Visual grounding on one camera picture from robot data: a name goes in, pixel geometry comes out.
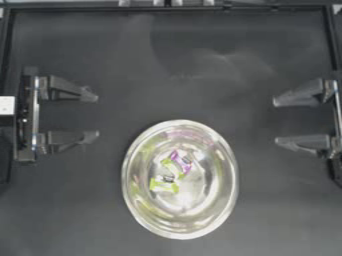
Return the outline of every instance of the bowl rim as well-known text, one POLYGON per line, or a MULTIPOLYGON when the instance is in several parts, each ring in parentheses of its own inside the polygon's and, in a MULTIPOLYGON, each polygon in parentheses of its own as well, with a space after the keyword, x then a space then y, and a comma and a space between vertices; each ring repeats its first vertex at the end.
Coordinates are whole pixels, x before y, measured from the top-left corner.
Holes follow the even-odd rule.
POLYGON ((165 122, 161 122, 161 123, 153 125, 150 128, 147 128, 141 133, 141 135, 137 137, 137 139, 134 140, 134 142, 127 150, 126 156, 125 156, 125 161, 123 161, 123 165, 122 165, 122 192, 123 192, 123 198, 125 198, 126 205, 131 211, 131 214, 134 215, 135 220, 154 234, 157 234, 162 237, 170 238, 170 239, 189 240, 189 239, 202 237, 206 234, 209 234, 210 232, 213 232, 228 220, 228 218, 233 212, 233 209, 236 207, 238 194, 240 194, 240 167, 238 167, 238 163, 237 163, 237 159, 236 159, 236 155, 232 150, 232 147, 230 147, 228 141, 225 140, 225 138, 222 137, 222 135, 207 125, 205 125, 197 121, 191 121, 191 120, 186 120, 186 119, 175 119, 175 120, 165 121, 165 122), (195 230, 194 232, 190 232, 190 233, 175 233, 171 231, 162 230, 155 225, 153 225, 149 221, 146 221, 146 219, 141 216, 141 213, 137 210, 137 208, 134 207, 133 202, 130 200, 129 187, 127 187, 127 182, 126 182, 127 168, 129 168, 131 156, 135 152, 137 147, 150 136, 153 136, 154 133, 157 133, 158 131, 163 130, 167 127, 181 126, 181 125, 190 125, 190 126, 202 128, 212 135, 214 135, 216 137, 220 138, 221 144, 224 145, 225 150, 228 151, 228 155, 230 157, 230 162, 233 165, 233 168, 232 168, 232 184, 233 185, 232 185, 232 192, 230 192, 228 205, 224 208, 221 215, 216 218, 216 220, 203 229, 195 230))

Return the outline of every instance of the green object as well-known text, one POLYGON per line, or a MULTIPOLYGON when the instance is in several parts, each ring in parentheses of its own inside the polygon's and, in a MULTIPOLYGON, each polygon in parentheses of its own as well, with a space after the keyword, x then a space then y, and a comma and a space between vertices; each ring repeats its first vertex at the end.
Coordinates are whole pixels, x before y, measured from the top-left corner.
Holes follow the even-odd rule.
POLYGON ((182 180, 186 177, 186 174, 179 171, 179 169, 177 168, 174 161, 171 160, 171 158, 166 158, 165 160, 162 160, 162 165, 169 169, 169 171, 175 175, 177 180, 182 180))
POLYGON ((173 193, 178 193, 179 192, 179 186, 177 185, 177 183, 170 183, 170 182, 163 182, 163 181, 158 181, 155 178, 151 178, 150 180, 150 190, 153 191, 169 191, 173 193))

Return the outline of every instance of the black surface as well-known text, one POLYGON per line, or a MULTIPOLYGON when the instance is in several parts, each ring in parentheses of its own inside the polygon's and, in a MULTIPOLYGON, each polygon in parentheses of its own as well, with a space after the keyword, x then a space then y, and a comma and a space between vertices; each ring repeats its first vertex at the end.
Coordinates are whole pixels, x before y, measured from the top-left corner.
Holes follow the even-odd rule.
POLYGON ((45 104, 42 127, 102 135, 14 174, 0 197, 0 254, 341 255, 342 191, 320 159, 274 145, 277 135, 333 129, 328 106, 272 106, 274 95, 330 74, 325 36, 320 12, 18 14, 7 84, 22 65, 38 65, 91 85, 99 103, 45 104), (241 167, 234 213, 193 241, 150 233, 121 190, 130 143, 181 118, 224 135, 241 167))

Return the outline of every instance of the metal bowl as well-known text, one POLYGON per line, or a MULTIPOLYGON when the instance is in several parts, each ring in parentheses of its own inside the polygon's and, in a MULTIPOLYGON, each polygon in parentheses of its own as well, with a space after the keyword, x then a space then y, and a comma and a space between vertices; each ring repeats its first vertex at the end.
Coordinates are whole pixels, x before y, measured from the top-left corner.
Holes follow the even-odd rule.
POLYGON ((228 219, 238 196, 238 165, 222 136, 174 120, 147 129, 123 163, 122 188, 137 221, 155 234, 193 239, 228 219))

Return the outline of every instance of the purple object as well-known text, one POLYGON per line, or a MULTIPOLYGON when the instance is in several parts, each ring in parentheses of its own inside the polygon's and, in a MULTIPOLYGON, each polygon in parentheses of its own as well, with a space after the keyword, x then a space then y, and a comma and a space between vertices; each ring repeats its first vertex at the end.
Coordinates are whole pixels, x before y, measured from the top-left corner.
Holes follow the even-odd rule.
POLYGON ((177 152, 177 150, 173 151, 171 156, 170 156, 171 160, 175 161, 183 168, 183 173, 187 174, 189 171, 193 168, 193 162, 185 158, 182 158, 177 152))

